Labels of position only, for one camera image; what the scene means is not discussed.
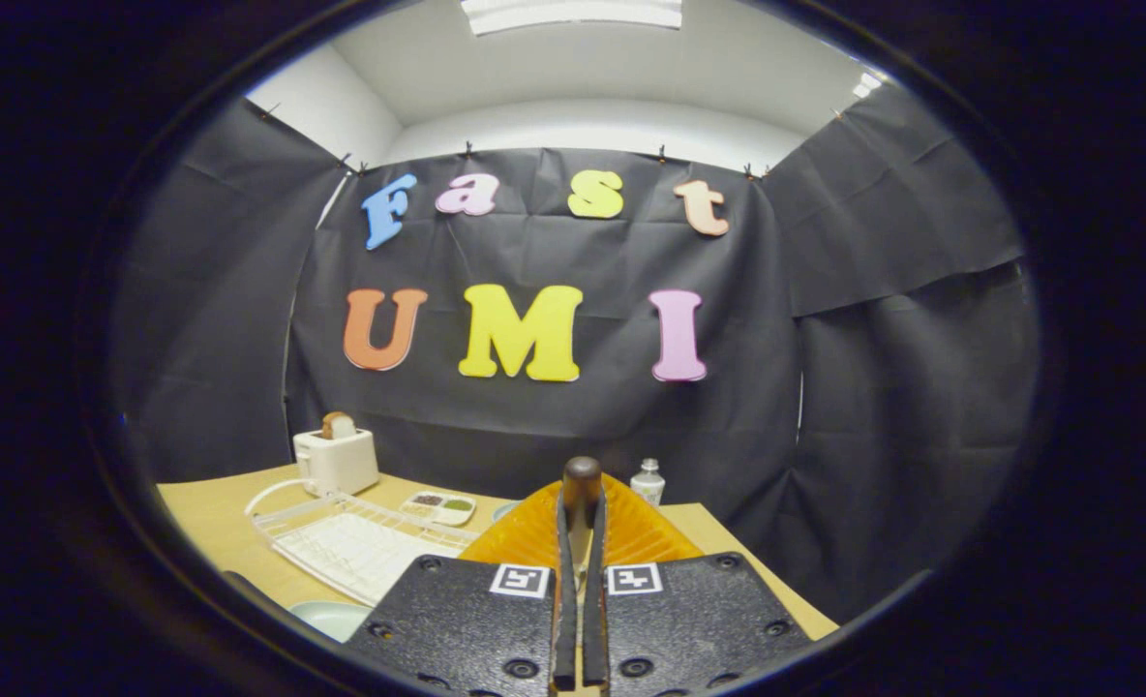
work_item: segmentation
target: ceiling light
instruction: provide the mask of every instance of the ceiling light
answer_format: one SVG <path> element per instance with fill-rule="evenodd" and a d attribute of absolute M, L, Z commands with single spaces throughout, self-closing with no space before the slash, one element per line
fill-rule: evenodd
<path fill-rule="evenodd" d="M 557 22 L 681 28 L 681 0 L 463 0 L 474 36 Z"/>

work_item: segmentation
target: orange foam letter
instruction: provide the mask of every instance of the orange foam letter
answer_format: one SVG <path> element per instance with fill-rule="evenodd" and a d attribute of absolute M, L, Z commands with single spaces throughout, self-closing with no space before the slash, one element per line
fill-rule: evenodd
<path fill-rule="evenodd" d="M 397 305 L 397 321 L 392 323 L 392 340 L 384 348 L 370 345 L 370 322 L 375 308 L 383 303 L 382 291 L 362 288 L 348 295 L 348 316 L 345 318 L 345 358 L 360 369 L 391 370 L 409 354 L 414 339 L 414 324 L 418 320 L 418 305 L 426 303 L 426 291 L 407 288 L 392 295 Z"/>
<path fill-rule="evenodd" d="M 715 217 L 712 203 L 723 203 L 724 195 L 717 190 L 711 190 L 707 182 L 697 178 L 693 181 L 684 182 L 675 189 L 676 195 L 684 198 L 684 218 L 693 229 L 701 234 L 711 234 L 719 237 L 728 233 L 728 221 Z"/>

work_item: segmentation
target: white plate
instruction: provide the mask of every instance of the white plate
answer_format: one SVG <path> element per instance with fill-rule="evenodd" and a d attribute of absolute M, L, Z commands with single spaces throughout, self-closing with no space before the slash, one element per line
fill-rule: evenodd
<path fill-rule="evenodd" d="M 331 601 L 311 601 L 311 603 L 298 603 L 291 606 L 290 612 L 297 614 L 298 619 L 315 627 L 315 629 L 344 643 L 353 636 L 366 617 L 370 614 L 370 608 L 348 603 L 331 603 Z"/>
<path fill-rule="evenodd" d="M 438 499 L 439 501 L 433 503 L 414 501 L 414 499 L 418 499 L 422 495 Z M 469 504 L 469 508 L 458 511 L 456 508 L 446 507 L 450 501 L 461 501 L 464 504 Z M 476 507 L 474 499 L 468 498 L 468 495 L 441 494 L 439 491 L 419 491 L 419 493 L 406 499 L 397 510 L 410 516 L 417 516 L 423 520 L 434 522 L 434 524 L 458 526 L 465 525 L 465 520 L 474 515 Z"/>
<path fill-rule="evenodd" d="M 499 519 L 502 519 L 502 517 L 505 517 L 508 515 L 508 511 L 511 511 L 515 508 L 517 508 L 517 503 L 520 503 L 520 501 L 505 503 L 503 504 L 503 507 L 499 507 L 496 511 L 492 514 L 492 522 L 497 522 Z"/>

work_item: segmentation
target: small bottle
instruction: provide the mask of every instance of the small bottle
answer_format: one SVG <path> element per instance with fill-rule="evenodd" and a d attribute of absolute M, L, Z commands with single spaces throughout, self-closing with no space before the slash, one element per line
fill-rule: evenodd
<path fill-rule="evenodd" d="M 653 457 L 643 460 L 643 471 L 635 473 L 634 479 L 629 480 L 629 486 L 652 507 L 658 507 L 658 499 L 664 494 L 664 478 L 658 475 L 658 460 Z"/>

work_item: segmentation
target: wooden table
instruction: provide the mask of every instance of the wooden table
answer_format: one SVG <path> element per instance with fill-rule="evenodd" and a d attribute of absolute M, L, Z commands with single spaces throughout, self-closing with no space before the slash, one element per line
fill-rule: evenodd
<path fill-rule="evenodd" d="M 264 540 L 246 519 L 244 510 L 251 501 L 267 486 L 289 479 L 298 479 L 297 464 L 261 470 L 242 476 L 227 476 L 221 479 L 191 481 L 183 484 L 160 484 L 159 491 L 165 504 L 170 508 L 173 519 L 183 530 L 190 542 L 218 570 L 231 570 L 241 573 L 259 590 L 285 608 L 291 608 L 305 601 L 339 601 L 355 603 L 353 598 L 316 581 L 304 570 L 291 564 L 277 553 L 269 550 Z M 437 486 L 426 486 L 401 479 L 397 476 L 379 476 L 379 481 L 359 494 L 359 499 L 379 507 L 395 510 L 401 502 L 417 491 L 444 491 L 448 494 L 472 495 L 477 499 L 474 515 L 470 517 L 463 530 L 482 532 L 492 526 L 492 514 L 509 499 L 497 499 L 494 495 L 468 494 Z M 312 495 L 303 491 L 303 486 L 289 486 L 267 495 L 256 512 L 268 514 L 282 508 L 295 507 L 311 501 Z M 684 533 L 689 541 L 700 547 L 705 553 L 740 551 L 754 564 L 754 569 L 776 593 L 778 600 L 793 614 L 810 639 L 822 639 L 838 629 L 814 605 L 796 595 L 787 584 L 780 581 L 767 566 L 746 550 L 719 520 L 700 503 L 676 503 L 660 507 L 660 512 L 672 520 L 672 524 Z"/>

